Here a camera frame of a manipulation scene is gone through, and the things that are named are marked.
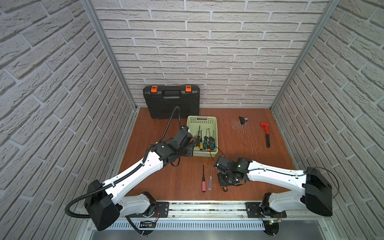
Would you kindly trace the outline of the clear red tester screwdriver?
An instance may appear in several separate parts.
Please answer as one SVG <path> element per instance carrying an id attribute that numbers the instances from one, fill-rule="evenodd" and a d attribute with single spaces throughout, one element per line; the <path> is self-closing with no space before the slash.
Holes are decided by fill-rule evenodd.
<path id="1" fill-rule="evenodd" d="M 210 172 L 210 177 L 209 177 L 209 191 L 212 190 L 212 187 L 213 187 L 213 175 L 212 175 L 212 171 L 213 171 L 213 167 L 211 167 L 211 172 Z"/>

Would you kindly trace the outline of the pink handle screwdriver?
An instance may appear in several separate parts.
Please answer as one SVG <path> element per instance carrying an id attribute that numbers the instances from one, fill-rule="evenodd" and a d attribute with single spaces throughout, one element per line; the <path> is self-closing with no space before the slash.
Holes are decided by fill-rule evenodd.
<path id="1" fill-rule="evenodd" d="M 206 178 L 205 178 L 205 167 L 203 166 L 203 174 L 202 174 L 202 192 L 206 192 Z"/>

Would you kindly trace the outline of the large green black screwdriver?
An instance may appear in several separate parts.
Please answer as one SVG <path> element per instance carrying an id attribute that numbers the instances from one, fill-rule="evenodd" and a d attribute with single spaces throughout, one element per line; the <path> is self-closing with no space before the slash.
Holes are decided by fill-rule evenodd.
<path id="1" fill-rule="evenodd" d="M 214 151 L 215 150 L 215 139 L 213 138 L 213 136 L 211 135 L 211 132 L 210 132 L 210 129 L 208 129 L 208 132 L 209 132 L 209 151 Z"/>

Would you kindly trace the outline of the black yellow long screwdriver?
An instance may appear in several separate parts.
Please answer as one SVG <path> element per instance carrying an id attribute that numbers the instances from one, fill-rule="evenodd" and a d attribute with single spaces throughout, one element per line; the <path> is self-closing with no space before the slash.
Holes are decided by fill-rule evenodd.
<path id="1" fill-rule="evenodd" d="M 197 149 L 200 148 L 200 143 L 201 143 L 200 132 L 201 132 L 201 126 L 199 126 L 199 130 L 198 130 L 197 138 L 196 138 L 196 148 Z"/>

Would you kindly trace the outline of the yellow orange handle screwdriver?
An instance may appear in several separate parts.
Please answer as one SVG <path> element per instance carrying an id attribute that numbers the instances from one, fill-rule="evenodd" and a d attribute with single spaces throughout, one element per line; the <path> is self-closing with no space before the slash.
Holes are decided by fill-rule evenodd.
<path id="1" fill-rule="evenodd" d="M 203 141 L 203 136 L 202 136 L 202 131 L 200 132 L 200 146 L 199 146 L 200 151 L 204 149 L 204 141 Z"/>

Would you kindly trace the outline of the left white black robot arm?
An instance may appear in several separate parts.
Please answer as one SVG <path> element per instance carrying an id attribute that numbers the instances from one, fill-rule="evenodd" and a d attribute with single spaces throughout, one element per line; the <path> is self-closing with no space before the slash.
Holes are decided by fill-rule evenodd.
<path id="1" fill-rule="evenodd" d="M 124 200 L 125 195 L 151 174 L 173 164 L 180 157 L 192 157 L 195 140 L 178 144 L 170 142 L 149 146 L 145 156 L 119 175 L 88 186 L 86 194 L 71 200 L 65 207 L 69 217 L 91 219 L 98 231 L 111 226 L 118 218 L 142 214 L 156 205 L 156 200 L 147 192 Z"/>

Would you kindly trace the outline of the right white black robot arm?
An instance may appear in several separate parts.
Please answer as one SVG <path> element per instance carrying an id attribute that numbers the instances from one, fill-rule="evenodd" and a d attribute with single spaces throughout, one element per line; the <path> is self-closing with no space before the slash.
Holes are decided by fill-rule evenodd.
<path id="1" fill-rule="evenodd" d="M 239 187 L 246 182 L 263 182 L 287 189 L 266 193 L 258 209 L 264 216 L 277 218 L 286 210 L 309 210 L 323 217 L 333 215 L 333 188 L 316 168 L 288 170 L 239 158 L 237 162 L 220 156 L 214 165 L 223 189 Z"/>

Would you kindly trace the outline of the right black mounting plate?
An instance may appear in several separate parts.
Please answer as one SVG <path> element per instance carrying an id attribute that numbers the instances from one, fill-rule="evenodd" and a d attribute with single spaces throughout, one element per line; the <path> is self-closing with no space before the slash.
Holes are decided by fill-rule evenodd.
<path id="1" fill-rule="evenodd" d="M 273 219 L 283 219 L 287 217 L 286 211 L 276 212 L 269 207 L 265 207 L 264 209 L 261 207 L 261 202 L 245 202 L 246 212 L 248 218 L 273 218 Z"/>

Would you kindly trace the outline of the black mounting plate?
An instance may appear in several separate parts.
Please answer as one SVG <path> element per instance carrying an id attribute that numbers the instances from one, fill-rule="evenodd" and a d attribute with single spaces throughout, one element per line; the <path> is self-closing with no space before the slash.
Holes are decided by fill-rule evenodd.
<path id="1" fill-rule="evenodd" d="M 265 207 L 264 209 L 261 207 L 261 202 L 245 202 L 246 212 L 248 218 L 273 218 L 273 219 L 283 219 L 287 217 L 286 211 L 276 212 L 269 207 Z"/>
<path id="2" fill-rule="evenodd" d="M 169 202 L 156 202 L 151 204 L 149 209 L 142 214 L 131 214 L 130 218 L 167 218 L 169 213 Z"/>

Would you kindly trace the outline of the black plastic tool case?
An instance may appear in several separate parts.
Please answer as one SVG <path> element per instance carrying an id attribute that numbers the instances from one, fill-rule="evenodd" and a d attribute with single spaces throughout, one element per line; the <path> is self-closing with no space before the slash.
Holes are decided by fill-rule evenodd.
<path id="1" fill-rule="evenodd" d="M 200 92 L 197 85 L 151 85 L 144 87 L 143 96 L 153 119 L 169 118 L 176 106 L 186 119 L 199 114 Z"/>

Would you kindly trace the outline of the small black relay component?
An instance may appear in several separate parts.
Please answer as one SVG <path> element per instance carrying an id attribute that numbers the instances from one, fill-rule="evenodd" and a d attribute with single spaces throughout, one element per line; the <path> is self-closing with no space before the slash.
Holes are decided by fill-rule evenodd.
<path id="1" fill-rule="evenodd" d="M 247 123 L 249 121 L 249 119 L 239 116 L 239 121 L 240 121 L 241 125 L 244 125 L 245 123 Z"/>

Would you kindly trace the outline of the red black pipe wrench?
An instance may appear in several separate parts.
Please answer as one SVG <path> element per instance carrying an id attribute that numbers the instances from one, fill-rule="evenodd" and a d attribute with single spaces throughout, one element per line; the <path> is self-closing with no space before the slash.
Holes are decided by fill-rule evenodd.
<path id="1" fill-rule="evenodd" d="M 265 133 L 266 133 L 266 146 L 267 148 L 269 148 L 271 146 L 271 143 L 270 143 L 270 128 L 269 128 L 269 123 L 267 122 L 261 122 L 260 123 L 261 127 L 264 128 L 265 130 Z"/>

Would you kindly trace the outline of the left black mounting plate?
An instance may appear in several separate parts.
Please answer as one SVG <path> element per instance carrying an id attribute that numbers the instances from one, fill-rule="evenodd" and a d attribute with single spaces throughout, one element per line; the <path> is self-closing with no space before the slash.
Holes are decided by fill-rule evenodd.
<path id="1" fill-rule="evenodd" d="M 167 218 L 169 213 L 169 202 L 156 202 L 151 204 L 149 209 L 142 214 L 131 214 L 130 218 Z"/>

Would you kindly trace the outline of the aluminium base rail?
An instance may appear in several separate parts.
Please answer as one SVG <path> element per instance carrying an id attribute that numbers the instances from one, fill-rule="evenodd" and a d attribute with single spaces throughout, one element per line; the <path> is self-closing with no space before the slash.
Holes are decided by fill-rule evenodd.
<path id="1" fill-rule="evenodd" d="M 287 217 L 248 218 L 244 201 L 169 201 L 167 218 L 118 218 L 108 230 L 266 231 L 289 221 L 329 221 L 309 210 L 286 210 Z"/>

